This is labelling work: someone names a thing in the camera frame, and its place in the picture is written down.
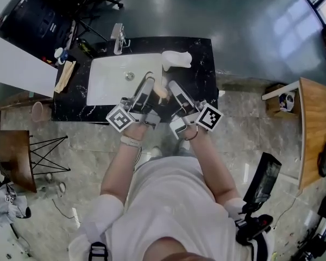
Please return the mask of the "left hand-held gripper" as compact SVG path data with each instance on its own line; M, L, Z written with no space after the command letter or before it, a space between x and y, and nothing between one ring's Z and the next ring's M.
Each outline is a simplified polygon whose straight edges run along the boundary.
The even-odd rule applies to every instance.
M120 103L106 116L106 120L118 131L123 132L134 123L142 123L153 129L160 123L160 116L147 104L155 79L144 78L133 98L122 98Z

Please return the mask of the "beige cylindrical object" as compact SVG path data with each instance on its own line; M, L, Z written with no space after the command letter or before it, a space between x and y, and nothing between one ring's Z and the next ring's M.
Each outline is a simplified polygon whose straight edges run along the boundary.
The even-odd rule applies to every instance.
M167 89L159 83L154 83L153 91L162 99L166 99L168 97Z

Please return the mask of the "white plastic piece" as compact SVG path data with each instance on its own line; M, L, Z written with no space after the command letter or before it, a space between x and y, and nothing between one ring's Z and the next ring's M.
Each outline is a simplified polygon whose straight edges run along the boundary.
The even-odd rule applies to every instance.
M191 67L192 55L189 52L164 51L162 52L162 67L167 72L171 67Z

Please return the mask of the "person's right forearm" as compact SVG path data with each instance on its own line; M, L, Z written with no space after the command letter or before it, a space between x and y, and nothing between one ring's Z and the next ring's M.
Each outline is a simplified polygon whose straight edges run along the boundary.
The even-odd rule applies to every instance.
M215 201L224 205L231 199L239 198L234 179L219 157L207 131L199 129L198 135L189 142L202 169L204 181Z

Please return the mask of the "person's left forearm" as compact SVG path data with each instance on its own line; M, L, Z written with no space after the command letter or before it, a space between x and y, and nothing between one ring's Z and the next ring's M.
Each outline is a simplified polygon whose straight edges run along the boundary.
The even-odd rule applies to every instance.
M118 151L103 177L100 194L112 195L126 202L140 146L120 142Z

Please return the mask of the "white sink basin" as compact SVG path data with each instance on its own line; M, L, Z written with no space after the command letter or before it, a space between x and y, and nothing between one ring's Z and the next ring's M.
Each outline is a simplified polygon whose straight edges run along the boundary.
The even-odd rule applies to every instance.
M126 73L135 78L126 80ZM102 57L91 62L86 105L117 105L121 98L132 97L147 72L162 82L162 55L160 53L128 54Z

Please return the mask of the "black wrist band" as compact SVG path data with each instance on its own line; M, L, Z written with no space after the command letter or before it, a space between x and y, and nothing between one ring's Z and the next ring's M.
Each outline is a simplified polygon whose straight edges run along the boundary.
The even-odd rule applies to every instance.
M190 141L193 140L198 135L198 126L188 126L184 131L184 140Z

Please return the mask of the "person's grey trousers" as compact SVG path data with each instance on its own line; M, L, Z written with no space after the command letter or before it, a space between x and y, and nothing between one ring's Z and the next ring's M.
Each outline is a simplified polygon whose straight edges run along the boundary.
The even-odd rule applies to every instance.
M179 148L175 149L173 152L171 153L164 153L163 150L162 151L162 157L156 157L156 158L149 158L149 161L153 161L153 160L157 160L157 159L161 159L161 158L165 158L165 157L196 157L192 152L190 151L186 151L186 150L179 150Z

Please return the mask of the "chrome faucet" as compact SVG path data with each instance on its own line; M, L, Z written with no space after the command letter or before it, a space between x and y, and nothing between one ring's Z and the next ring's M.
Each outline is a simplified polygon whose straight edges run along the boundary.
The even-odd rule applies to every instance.
M122 50L124 48L130 47L130 40L127 39L125 36L124 25L122 23L115 23L110 38L112 40L115 40L115 45L114 45L115 55L122 54Z

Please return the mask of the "yellow-green object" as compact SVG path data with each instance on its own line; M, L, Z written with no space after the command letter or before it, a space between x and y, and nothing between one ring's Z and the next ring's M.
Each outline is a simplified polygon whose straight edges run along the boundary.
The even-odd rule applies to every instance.
M92 56L92 47L86 40L78 38L77 43L83 53Z

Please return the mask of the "black tripod stand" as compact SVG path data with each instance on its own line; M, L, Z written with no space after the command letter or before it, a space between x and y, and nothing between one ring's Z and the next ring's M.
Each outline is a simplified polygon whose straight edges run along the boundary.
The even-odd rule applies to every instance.
M75 42L77 38L82 37L86 33L92 33L104 40L105 42L108 42L109 40L105 38L100 32L95 30L91 24L93 21L100 18L99 15L95 15L92 10L90 10L87 15L82 15L81 12L75 12L71 16L72 20L75 22L76 28L72 37L72 42ZM81 33L78 33L78 28L82 27L83 31Z

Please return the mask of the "cardboard box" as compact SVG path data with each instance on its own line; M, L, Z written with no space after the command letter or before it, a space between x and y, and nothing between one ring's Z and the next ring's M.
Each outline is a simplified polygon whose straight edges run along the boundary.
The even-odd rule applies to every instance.
M300 97L298 89L295 92L294 107L290 112L280 111L279 96L266 100L266 114L270 117L280 117L285 119L295 119L300 114Z

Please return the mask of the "white and blue cloth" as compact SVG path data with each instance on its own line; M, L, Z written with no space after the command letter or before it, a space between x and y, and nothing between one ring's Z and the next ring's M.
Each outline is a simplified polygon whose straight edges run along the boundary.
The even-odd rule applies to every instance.
M283 93L279 96L280 111L290 112L294 107L295 92Z

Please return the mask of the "small black monitor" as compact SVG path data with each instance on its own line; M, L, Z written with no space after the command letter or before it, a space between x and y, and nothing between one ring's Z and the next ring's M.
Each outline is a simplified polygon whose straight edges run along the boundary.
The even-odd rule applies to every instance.
M258 210L269 198L278 178L281 162L269 153L262 153L252 182L244 196L248 210Z

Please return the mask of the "wooden desk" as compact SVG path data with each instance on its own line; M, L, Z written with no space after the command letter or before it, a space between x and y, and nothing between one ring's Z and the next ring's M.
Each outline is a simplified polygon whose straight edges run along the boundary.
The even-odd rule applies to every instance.
M326 86L300 78L298 81L262 95L266 101L289 91L298 91L302 117L302 149L297 178L281 174L299 190L319 180L318 154L326 143Z

